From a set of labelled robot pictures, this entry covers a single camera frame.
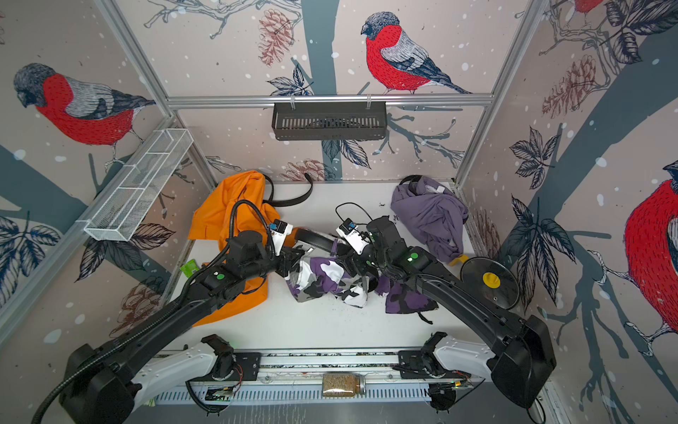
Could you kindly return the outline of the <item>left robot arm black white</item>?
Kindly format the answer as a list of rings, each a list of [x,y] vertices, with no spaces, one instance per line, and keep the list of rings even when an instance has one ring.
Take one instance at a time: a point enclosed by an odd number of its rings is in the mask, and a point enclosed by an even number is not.
[[[298,263],[301,251],[286,247],[292,226],[280,219],[267,223],[250,201],[264,233],[231,233],[224,249],[207,266],[194,272],[182,292],[149,318],[97,349],[88,344],[74,351],[65,378],[37,407],[32,418],[42,422],[54,401],[76,423],[122,423],[150,392],[145,367],[165,346],[195,323],[245,295],[247,282],[271,273],[285,276]]]

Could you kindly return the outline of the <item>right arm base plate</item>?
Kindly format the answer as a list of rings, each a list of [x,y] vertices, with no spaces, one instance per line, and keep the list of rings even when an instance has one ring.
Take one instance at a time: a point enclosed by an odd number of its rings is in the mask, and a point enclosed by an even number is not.
[[[399,351],[397,356],[398,362],[392,369],[399,372],[402,379],[471,379],[469,373],[444,369],[433,356],[421,351]]]

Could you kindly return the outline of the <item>orange trousers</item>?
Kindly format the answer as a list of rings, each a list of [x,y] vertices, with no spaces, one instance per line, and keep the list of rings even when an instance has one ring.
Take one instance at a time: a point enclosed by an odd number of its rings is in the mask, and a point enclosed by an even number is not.
[[[237,316],[258,307],[268,298],[268,276],[239,278],[224,267],[228,241],[243,231],[258,232],[268,252],[278,259],[269,226],[275,220],[281,220],[281,216],[275,209],[275,202],[265,197],[267,183],[268,177],[259,171],[238,173],[224,179],[195,210],[189,240],[215,241],[220,252],[191,277],[187,295],[180,296],[185,300],[196,300],[198,293],[194,288],[210,296],[209,312],[192,326],[201,327]],[[282,251],[303,251],[289,244],[290,239],[288,236]]]

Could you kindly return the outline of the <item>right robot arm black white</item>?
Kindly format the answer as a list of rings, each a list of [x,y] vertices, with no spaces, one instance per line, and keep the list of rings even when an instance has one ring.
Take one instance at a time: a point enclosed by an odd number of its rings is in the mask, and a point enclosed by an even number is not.
[[[365,231],[347,219],[337,233],[362,263],[427,296],[468,326],[492,352],[481,367],[495,387],[515,405],[533,406],[556,367],[548,328],[540,318],[523,319],[482,295],[472,294],[464,281],[431,253],[407,245],[387,216],[370,222]]]

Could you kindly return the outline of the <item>purple camouflage trousers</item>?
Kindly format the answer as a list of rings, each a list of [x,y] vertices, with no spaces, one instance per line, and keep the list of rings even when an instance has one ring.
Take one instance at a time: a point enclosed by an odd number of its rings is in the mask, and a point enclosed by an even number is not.
[[[388,314],[422,314],[438,308],[435,301],[381,272],[375,277],[352,275],[338,261],[339,246],[335,244],[328,251],[303,241],[296,242],[295,247],[302,249],[304,255],[285,281],[299,303],[332,294],[346,305],[362,308],[369,295],[375,294],[385,298]]]

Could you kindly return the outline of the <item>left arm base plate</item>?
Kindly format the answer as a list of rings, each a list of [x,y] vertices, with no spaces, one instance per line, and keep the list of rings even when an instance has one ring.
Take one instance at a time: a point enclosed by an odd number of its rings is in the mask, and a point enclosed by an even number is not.
[[[261,358],[261,353],[256,352],[221,354],[209,378],[217,382],[254,382],[259,375]]]

